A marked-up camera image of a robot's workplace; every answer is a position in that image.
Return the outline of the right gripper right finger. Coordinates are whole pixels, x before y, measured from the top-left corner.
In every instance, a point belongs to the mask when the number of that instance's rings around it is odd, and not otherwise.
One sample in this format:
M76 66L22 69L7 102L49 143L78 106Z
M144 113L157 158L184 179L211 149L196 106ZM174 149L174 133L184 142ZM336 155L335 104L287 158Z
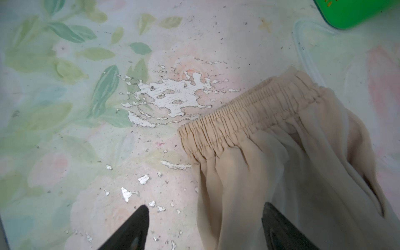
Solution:
M272 203L265 203L262 216L269 250L318 250Z

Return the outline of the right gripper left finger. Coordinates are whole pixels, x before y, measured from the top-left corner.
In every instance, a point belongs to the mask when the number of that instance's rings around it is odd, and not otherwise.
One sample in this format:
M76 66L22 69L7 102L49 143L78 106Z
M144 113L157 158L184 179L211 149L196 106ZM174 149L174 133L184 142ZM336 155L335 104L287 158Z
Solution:
M147 206L140 206L99 250L144 250L150 217Z

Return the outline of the beige drawstring shorts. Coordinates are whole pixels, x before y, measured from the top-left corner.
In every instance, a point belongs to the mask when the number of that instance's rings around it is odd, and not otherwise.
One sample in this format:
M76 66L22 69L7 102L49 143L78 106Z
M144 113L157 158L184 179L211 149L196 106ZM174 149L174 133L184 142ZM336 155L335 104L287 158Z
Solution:
M178 133L204 249L267 249L267 202L321 250L399 249L365 125L306 73L290 67Z

